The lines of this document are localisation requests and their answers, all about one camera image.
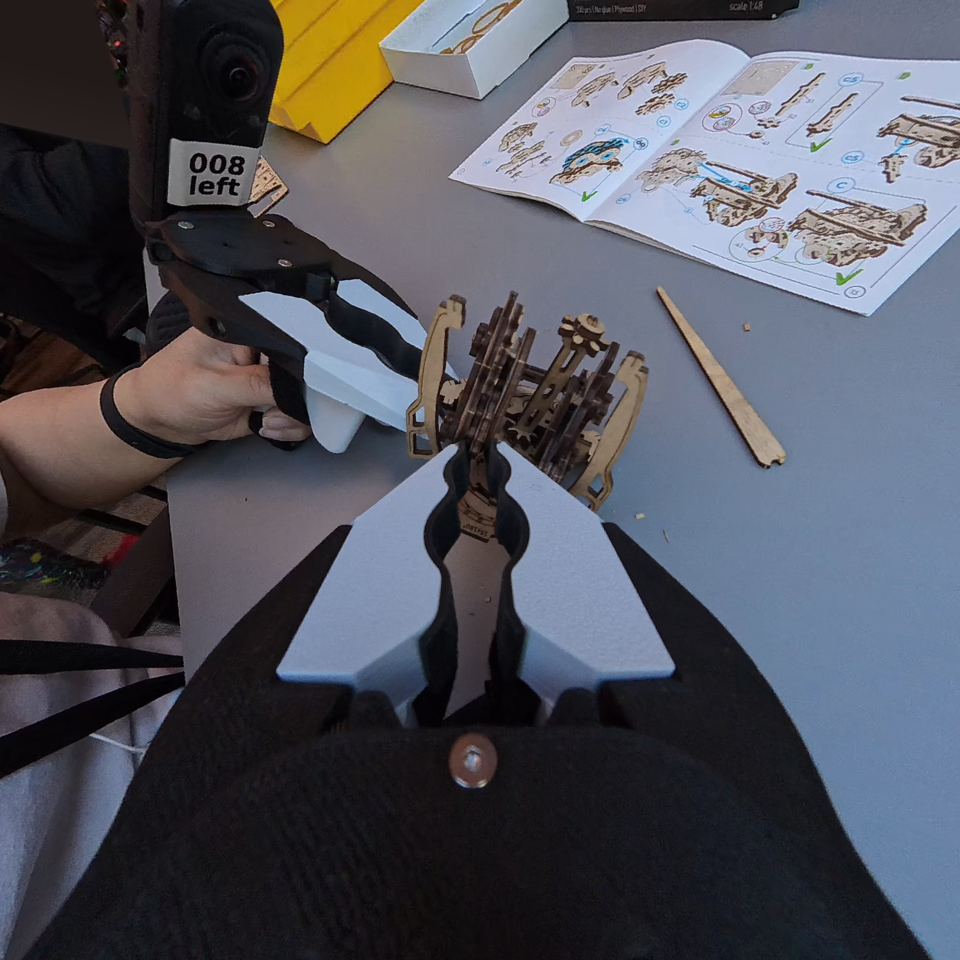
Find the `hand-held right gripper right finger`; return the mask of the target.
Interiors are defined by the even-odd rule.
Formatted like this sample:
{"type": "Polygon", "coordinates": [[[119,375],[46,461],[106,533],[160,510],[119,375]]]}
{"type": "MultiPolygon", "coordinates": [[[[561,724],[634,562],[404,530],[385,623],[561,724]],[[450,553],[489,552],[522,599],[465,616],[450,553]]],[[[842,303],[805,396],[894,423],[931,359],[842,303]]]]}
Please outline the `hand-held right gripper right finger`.
{"type": "Polygon", "coordinates": [[[532,724],[571,689],[669,678],[675,663],[599,517],[505,443],[487,456],[508,554],[489,651],[488,715],[532,724]]]}

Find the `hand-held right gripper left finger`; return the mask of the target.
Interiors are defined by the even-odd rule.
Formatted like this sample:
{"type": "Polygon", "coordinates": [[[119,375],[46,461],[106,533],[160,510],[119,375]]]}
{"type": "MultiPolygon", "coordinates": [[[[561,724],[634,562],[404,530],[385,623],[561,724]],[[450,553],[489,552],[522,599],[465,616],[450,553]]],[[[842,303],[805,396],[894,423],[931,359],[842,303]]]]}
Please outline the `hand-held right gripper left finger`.
{"type": "Polygon", "coordinates": [[[450,445],[356,518],[279,678],[379,691],[421,726],[442,722],[458,666],[445,558],[469,483],[469,455],[450,445]]]}

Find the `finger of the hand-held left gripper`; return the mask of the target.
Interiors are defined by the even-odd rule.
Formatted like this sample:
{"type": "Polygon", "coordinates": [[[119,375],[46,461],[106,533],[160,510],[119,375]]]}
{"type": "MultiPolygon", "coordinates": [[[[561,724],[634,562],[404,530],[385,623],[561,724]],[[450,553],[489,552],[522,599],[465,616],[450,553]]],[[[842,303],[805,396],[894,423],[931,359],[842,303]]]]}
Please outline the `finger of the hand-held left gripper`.
{"type": "Polygon", "coordinates": [[[305,399],[314,436],[326,449],[343,452],[364,416],[399,430],[417,395],[418,376],[391,371],[375,354],[336,333],[320,307],[276,293],[253,293],[241,301],[306,348],[305,399]]]}
{"type": "Polygon", "coordinates": [[[396,374],[419,375],[426,330],[416,316],[365,281],[338,283],[328,297],[328,324],[346,340],[373,352],[396,374]]]}

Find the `wooden gear model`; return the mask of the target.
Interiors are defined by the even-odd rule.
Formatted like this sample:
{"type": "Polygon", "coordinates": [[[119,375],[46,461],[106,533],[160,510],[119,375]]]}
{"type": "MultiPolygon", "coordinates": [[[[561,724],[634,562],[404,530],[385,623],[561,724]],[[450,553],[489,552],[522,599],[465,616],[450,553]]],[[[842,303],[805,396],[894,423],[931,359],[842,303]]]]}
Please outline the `wooden gear model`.
{"type": "Polygon", "coordinates": [[[490,492],[484,450],[504,442],[597,512],[613,490],[613,468],[642,408],[648,368],[629,351],[617,370],[619,344],[590,314],[565,316],[560,346],[546,368],[530,354],[536,330],[522,330],[524,308],[511,292],[478,325],[463,379],[447,376],[450,330],[461,330],[466,301],[451,295],[436,312],[421,354],[418,393],[406,413],[407,450],[429,459],[464,442],[471,466],[459,501],[463,534],[486,543],[495,536],[497,501],[490,492]]]}

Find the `person's left forearm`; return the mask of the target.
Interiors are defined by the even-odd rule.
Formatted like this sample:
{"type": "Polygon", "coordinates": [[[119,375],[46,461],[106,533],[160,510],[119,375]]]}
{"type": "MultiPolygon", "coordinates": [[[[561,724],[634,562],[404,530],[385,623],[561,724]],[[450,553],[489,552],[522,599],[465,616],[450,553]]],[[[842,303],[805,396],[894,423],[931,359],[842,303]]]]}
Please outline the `person's left forearm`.
{"type": "Polygon", "coordinates": [[[178,462],[117,438],[102,416],[102,389],[92,383],[33,390],[2,402],[3,542],[119,502],[178,462]]]}

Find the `light wooden parts sheet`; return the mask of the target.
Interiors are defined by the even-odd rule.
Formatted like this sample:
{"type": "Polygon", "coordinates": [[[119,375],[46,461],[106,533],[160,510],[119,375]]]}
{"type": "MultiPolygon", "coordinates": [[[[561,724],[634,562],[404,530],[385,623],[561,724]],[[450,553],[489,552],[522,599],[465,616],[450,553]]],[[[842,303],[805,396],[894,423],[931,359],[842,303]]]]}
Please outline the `light wooden parts sheet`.
{"type": "Polygon", "coordinates": [[[477,42],[512,11],[521,6],[522,1],[486,1],[474,11],[464,16],[432,47],[433,53],[442,55],[460,55],[468,53],[477,42]]]}

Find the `person's left hand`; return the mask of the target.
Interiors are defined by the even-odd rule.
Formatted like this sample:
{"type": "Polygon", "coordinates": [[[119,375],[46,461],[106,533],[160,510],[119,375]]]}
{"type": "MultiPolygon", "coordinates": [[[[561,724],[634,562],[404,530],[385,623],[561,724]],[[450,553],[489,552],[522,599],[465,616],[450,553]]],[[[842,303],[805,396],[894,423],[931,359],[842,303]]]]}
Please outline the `person's left hand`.
{"type": "Polygon", "coordinates": [[[308,425],[277,407],[269,368],[257,351],[193,327],[123,374],[113,398],[127,423],[192,447],[250,435],[249,417],[256,410],[263,413],[258,432],[266,439],[292,442],[311,435],[308,425]]]}

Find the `small laser-cut wooden sheet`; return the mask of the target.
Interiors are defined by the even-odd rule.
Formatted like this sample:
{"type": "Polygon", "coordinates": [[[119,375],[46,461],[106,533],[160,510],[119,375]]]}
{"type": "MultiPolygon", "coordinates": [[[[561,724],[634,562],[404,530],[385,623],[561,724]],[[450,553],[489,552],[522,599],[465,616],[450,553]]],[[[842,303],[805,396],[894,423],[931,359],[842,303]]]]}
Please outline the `small laser-cut wooden sheet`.
{"type": "Polygon", "coordinates": [[[272,210],[289,194],[289,188],[264,155],[258,158],[246,209],[255,217],[272,210]]]}

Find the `yellow plastic bin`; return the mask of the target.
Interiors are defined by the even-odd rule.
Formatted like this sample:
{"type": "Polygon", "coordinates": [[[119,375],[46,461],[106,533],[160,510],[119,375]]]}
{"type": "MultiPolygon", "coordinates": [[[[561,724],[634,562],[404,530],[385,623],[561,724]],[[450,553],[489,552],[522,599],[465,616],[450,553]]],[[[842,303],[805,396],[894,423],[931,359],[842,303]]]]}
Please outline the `yellow plastic bin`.
{"type": "Polygon", "coordinates": [[[270,122],[329,143],[393,82],[379,43],[419,1],[273,1],[284,53],[270,122]]]}

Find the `black wristband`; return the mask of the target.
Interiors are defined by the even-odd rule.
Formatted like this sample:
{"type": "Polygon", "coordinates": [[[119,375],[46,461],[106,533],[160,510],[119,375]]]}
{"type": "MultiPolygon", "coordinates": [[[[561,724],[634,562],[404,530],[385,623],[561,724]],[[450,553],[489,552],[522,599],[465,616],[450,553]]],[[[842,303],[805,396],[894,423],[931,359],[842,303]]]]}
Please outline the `black wristband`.
{"type": "Polygon", "coordinates": [[[142,366],[141,362],[126,366],[115,372],[113,376],[102,384],[99,395],[100,409],[102,418],[111,433],[126,446],[151,458],[160,460],[183,459],[206,447],[210,443],[208,440],[200,444],[191,445],[160,438],[129,423],[123,414],[120,413],[114,400],[115,386],[120,378],[126,375],[127,372],[137,369],[140,366],[142,366]]]}

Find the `white cardboard box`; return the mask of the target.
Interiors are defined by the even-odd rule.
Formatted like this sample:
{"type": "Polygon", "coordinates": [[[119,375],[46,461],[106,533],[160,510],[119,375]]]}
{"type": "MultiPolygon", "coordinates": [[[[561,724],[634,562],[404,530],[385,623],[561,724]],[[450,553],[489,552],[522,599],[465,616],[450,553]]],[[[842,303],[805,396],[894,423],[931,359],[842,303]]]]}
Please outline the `white cardboard box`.
{"type": "Polygon", "coordinates": [[[487,1],[421,3],[379,44],[396,82],[482,99],[522,66],[570,18],[566,1],[521,1],[465,54],[431,47],[487,1]]]}

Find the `pointed wooden stick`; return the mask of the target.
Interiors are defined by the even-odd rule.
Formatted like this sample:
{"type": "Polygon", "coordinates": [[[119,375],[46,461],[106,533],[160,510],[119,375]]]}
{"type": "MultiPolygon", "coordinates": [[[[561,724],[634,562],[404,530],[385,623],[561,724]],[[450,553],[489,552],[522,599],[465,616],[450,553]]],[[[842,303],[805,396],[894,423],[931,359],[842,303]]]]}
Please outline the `pointed wooden stick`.
{"type": "Polygon", "coordinates": [[[669,313],[675,327],[686,342],[708,379],[718,399],[726,409],[735,424],[741,437],[747,444],[753,458],[763,468],[769,469],[774,465],[786,462],[786,450],[774,437],[756,410],[739,390],[723,366],[714,357],[699,334],[694,330],[686,317],[676,306],[669,294],[662,286],[657,286],[655,292],[669,313]]]}

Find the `instruction booklet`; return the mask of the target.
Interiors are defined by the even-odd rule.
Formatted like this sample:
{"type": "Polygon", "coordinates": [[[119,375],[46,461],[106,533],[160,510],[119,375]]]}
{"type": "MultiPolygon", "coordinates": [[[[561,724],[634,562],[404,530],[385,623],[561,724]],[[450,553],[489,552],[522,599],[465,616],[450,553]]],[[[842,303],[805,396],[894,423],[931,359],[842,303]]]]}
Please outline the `instruction booklet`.
{"type": "Polygon", "coordinates": [[[579,57],[450,179],[870,316],[958,231],[958,83],[702,39],[579,57]]]}

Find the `person's light grey trousers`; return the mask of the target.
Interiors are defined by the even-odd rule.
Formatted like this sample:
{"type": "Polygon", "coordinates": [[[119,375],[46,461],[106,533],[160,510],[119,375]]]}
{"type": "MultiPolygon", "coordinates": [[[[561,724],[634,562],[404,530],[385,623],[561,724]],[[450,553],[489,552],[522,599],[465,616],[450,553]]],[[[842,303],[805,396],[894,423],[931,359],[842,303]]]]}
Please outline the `person's light grey trousers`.
{"type": "MultiPolygon", "coordinates": [[[[177,637],[119,639],[89,609],[3,593],[3,640],[88,642],[181,654],[177,637]]],[[[99,695],[171,669],[3,677],[6,735],[99,695]]],[[[111,827],[139,752],[84,738],[1,781],[1,956],[20,958],[63,905],[111,827]]]]}

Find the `black product box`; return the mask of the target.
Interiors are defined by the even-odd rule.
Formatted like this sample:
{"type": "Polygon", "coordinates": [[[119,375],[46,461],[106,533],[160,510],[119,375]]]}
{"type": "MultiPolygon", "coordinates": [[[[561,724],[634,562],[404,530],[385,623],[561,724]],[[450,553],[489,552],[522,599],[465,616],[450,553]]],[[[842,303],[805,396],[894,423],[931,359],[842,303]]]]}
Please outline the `black product box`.
{"type": "Polygon", "coordinates": [[[772,20],[800,1],[568,1],[573,22],[772,20]]]}

